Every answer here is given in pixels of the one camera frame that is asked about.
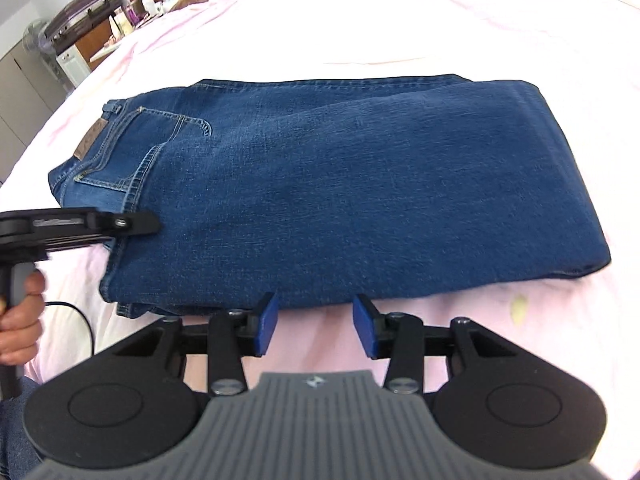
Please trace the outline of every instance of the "white cup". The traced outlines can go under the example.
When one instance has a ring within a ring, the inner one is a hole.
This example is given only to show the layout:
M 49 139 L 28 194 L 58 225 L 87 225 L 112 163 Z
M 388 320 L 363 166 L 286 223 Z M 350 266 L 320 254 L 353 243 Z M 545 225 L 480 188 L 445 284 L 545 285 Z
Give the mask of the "white cup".
M 155 16 L 158 13 L 154 0 L 142 0 L 142 6 L 145 7 L 150 16 Z

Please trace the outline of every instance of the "black circular disc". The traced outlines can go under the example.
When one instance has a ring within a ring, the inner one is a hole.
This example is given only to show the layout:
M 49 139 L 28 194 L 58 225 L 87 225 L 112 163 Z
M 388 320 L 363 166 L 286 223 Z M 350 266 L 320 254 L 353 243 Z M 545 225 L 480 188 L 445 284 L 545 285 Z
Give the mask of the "black circular disc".
M 195 396 L 147 361 L 79 365 L 37 389 L 24 427 L 39 455 L 72 467 L 113 469 L 176 446 L 198 420 Z
M 606 426 L 597 394 L 539 361 L 487 359 L 436 393 L 433 416 L 472 455 L 517 469 L 555 468 L 590 458 Z

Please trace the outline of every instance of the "jeans label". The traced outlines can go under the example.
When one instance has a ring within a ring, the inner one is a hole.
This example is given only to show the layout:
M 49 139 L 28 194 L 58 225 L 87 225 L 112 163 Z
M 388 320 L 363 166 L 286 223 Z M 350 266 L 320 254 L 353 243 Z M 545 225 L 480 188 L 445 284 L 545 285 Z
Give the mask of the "jeans label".
M 84 137 L 78 144 L 78 147 L 74 151 L 74 157 L 79 160 L 83 160 L 84 156 L 87 154 L 91 146 L 94 144 L 95 139 L 97 139 L 100 132 L 104 130 L 104 127 L 109 124 L 109 121 L 106 119 L 100 118 L 87 130 L 87 133 L 84 134 Z

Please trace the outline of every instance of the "wooden panel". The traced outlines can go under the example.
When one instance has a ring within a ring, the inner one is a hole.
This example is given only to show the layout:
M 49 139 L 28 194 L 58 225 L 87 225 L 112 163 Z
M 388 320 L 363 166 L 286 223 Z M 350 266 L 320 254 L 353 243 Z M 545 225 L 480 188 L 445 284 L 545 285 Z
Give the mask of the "wooden panel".
M 0 118 L 0 182 L 7 177 L 24 152 L 24 144 Z
M 18 64 L 33 89 L 52 112 L 65 102 L 66 91 L 44 64 L 39 54 L 26 52 L 21 43 L 11 50 L 11 55 Z
M 10 54 L 0 59 L 0 117 L 25 146 L 51 117 L 51 110 Z
M 76 41 L 76 47 L 92 71 L 107 59 L 108 56 L 97 59 L 94 62 L 89 62 L 91 56 L 104 47 L 104 44 L 109 41 L 110 37 L 111 25 L 109 24 L 109 20 L 104 20 L 100 25 L 95 27 L 94 30 Z

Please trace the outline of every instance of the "white bedspread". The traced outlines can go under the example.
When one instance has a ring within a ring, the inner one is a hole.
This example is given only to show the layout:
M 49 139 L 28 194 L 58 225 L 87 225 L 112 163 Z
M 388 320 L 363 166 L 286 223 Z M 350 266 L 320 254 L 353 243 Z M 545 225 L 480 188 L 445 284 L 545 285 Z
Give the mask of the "white bedspread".
M 202 78 L 278 81 L 455 73 L 537 85 L 564 130 L 599 214 L 613 263 L 574 282 L 492 285 L 413 301 L 379 302 L 430 324 L 465 315 L 564 368 L 602 396 L 609 424 L 594 463 L 614 479 L 640 464 L 640 0 L 210 0 L 137 31 L 53 115 L 0 188 L 0 209 L 56 207 L 47 172 L 69 158 L 110 98 Z M 153 316 L 127 320 L 97 292 L 102 247 L 56 254 L 41 268 L 47 299 L 80 306 L 98 349 Z M 28 373 L 45 381 L 88 354 L 79 316 L 50 308 Z M 427 387 L 446 377 L 426 360 Z M 202 360 L 190 383 L 204 384 Z M 264 370 L 371 368 L 348 306 L 284 312 Z

